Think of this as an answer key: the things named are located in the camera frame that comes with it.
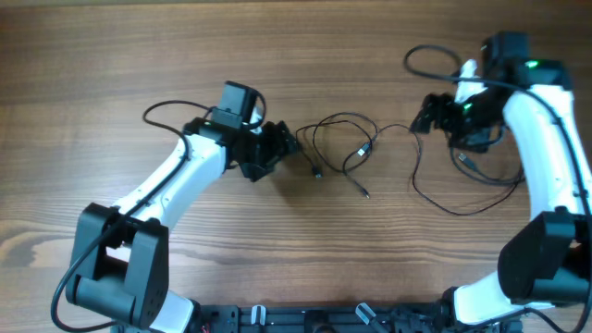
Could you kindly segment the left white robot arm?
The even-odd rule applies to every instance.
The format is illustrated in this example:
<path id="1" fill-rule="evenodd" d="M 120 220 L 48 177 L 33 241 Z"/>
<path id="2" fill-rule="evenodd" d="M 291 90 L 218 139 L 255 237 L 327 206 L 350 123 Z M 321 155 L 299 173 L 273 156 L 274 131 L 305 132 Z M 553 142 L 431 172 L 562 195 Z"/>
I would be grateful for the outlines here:
<path id="1" fill-rule="evenodd" d="M 65 297 L 107 317 L 90 331 L 196 332 L 198 302 L 169 288 L 169 236 L 192 203 L 228 170 L 251 182 L 273 172 L 298 149 L 284 122 L 266 120 L 266 101 L 254 88 L 226 81 L 217 105 L 171 130 L 179 141 L 138 188 L 109 206 L 90 203 L 80 214 L 70 264 L 58 283 L 50 315 Z"/>

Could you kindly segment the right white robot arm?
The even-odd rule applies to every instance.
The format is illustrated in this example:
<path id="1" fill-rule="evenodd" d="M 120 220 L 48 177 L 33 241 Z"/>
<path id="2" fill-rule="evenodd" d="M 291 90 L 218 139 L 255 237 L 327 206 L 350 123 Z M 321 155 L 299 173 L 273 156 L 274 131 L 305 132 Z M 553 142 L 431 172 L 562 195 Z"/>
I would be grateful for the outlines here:
<path id="1" fill-rule="evenodd" d="M 591 312 L 591 171 L 574 121 L 570 77 L 560 61 L 533 58 L 527 36 L 485 39 L 480 61 L 459 61 L 455 94 L 430 94 L 414 133 L 443 130 L 452 148 L 484 153 L 494 127 L 512 132 L 530 219 L 501 250 L 496 270 L 447 290 L 433 307 L 436 331 L 508 331 L 523 315 L 580 305 Z"/>

